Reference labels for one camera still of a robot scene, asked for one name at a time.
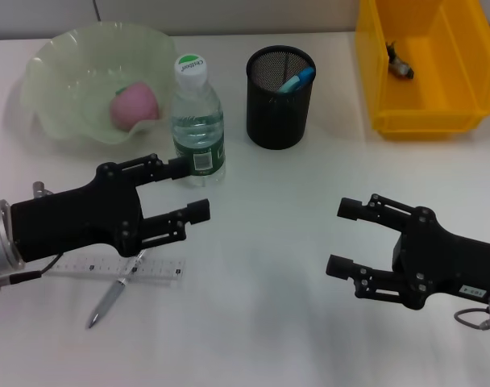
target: ruler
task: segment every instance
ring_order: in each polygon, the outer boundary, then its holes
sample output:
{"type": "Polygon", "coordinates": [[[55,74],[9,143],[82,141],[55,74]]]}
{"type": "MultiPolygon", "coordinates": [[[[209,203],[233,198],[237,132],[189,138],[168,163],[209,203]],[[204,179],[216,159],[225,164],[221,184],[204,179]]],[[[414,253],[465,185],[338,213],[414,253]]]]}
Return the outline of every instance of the ruler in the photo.
{"type": "MultiPolygon", "coordinates": [[[[185,271],[185,260],[166,260],[145,255],[143,262],[133,273],[123,275],[127,264],[134,258],[123,258],[97,253],[68,252],[45,274],[45,276],[77,277],[111,280],[120,277],[132,278],[132,281],[168,283],[179,281],[185,271]]],[[[44,267],[52,258],[32,262],[27,270],[44,267]]]]}

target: pencil holder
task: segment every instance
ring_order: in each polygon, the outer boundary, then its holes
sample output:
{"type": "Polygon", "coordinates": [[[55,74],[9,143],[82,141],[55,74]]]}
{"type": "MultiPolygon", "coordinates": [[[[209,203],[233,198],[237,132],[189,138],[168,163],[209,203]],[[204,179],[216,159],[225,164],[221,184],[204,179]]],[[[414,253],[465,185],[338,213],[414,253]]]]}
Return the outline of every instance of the pencil holder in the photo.
{"type": "Polygon", "coordinates": [[[298,48],[271,46],[259,50],[247,63],[247,134],[262,148],[286,149],[304,135],[316,67],[298,48]],[[278,90],[303,70],[312,77],[288,93],[278,90]]]}

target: blue marker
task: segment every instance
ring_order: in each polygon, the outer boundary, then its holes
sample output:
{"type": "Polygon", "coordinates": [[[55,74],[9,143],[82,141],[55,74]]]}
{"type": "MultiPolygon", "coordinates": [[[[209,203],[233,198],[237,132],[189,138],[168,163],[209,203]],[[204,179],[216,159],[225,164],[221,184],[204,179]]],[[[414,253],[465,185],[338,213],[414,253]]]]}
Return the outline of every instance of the blue marker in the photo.
{"type": "Polygon", "coordinates": [[[313,75],[315,74],[315,69],[313,67],[308,67],[302,70],[297,75],[294,75],[282,85],[277,93],[290,93],[295,89],[300,89],[302,86],[311,82],[313,75]]]}

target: pink ball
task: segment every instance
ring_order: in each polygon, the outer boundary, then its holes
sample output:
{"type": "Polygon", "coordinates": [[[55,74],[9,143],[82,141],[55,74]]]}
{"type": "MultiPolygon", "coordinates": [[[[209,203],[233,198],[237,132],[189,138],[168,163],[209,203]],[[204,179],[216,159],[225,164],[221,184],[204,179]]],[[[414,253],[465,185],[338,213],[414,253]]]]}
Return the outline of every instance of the pink ball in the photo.
{"type": "Polygon", "coordinates": [[[122,131],[130,131],[145,119],[159,119],[160,112],[154,92],[137,82],[118,93],[110,102],[110,121],[122,131]]]}

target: white bottle cap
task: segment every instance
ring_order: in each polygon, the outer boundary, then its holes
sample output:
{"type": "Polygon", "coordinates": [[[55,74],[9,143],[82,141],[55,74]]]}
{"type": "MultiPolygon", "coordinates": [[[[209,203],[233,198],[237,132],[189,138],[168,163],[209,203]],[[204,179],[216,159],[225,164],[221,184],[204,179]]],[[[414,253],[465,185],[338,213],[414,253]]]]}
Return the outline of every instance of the white bottle cap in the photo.
{"type": "Polygon", "coordinates": [[[197,54],[185,54],[175,61],[175,78],[186,91],[201,88],[207,81],[206,60],[197,54]]]}

